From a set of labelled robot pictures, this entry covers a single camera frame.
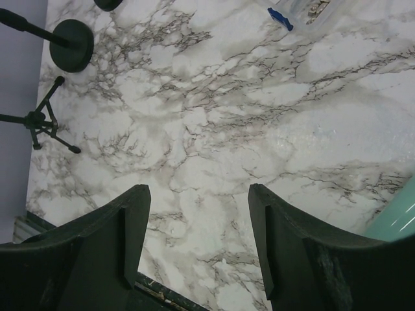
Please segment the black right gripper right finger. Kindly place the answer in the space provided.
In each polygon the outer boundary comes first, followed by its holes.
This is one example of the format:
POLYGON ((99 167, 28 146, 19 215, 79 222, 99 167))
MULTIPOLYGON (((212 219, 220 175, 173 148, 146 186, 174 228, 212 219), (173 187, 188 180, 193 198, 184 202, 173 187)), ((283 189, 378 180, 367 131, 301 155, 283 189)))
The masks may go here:
POLYGON ((413 310, 414 238, 384 242, 298 209, 262 184, 248 205, 274 310, 413 310))

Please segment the black clip microphone stand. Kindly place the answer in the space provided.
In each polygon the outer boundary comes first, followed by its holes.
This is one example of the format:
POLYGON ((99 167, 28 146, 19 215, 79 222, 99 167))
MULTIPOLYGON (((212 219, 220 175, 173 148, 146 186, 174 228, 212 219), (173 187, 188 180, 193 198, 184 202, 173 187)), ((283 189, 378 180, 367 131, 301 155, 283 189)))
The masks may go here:
POLYGON ((91 60, 94 48, 93 33, 79 20, 64 20, 49 32, 29 23, 24 17, 2 8, 1 23, 47 40, 54 64, 65 72, 79 73, 91 60))

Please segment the black shock mount tripod stand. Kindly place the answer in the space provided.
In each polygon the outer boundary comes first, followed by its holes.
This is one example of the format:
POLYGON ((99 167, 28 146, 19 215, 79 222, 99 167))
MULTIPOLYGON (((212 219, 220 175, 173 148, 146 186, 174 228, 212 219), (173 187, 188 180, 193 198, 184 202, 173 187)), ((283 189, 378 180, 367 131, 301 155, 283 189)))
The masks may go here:
POLYGON ((81 153, 81 149, 75 145, 70 145, 63 139, 57 136, 58 121, 53 113, 50 99, 54 95, 54 92, 65 82, 65 78, 58 76, 48 93, 45 95, 39 106, 30 111, 25 117, 17 117, 12 115, 1 114, 1 122, 9 122, 14 124, 22 124, 26 129, 30 131, 32 139, 32 147, 34 150, 40 150, 42 148, 38 140, 38 135, 44 133, 55 139, 62 145, 66 146, 69 151, 74 154, 81 153))

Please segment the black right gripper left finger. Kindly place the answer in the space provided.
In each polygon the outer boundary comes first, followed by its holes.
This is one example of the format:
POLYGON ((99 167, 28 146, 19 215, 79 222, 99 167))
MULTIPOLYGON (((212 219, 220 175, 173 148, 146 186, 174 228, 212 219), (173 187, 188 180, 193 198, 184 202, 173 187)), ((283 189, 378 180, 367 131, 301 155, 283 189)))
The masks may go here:
POLYGON ((125 310, 150 202, 149 187, 135 185, 60 227, 1 244, 1 309, 125 310))

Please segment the mint green microphone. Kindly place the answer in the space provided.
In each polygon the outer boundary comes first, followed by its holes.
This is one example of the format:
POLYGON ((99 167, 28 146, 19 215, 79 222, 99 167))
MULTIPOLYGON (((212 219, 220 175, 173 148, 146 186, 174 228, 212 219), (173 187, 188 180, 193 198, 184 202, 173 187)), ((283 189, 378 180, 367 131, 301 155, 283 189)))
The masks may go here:
POLYGON ((393 242, 414 235, 414 177, 394 196, 363 236, 393 242))

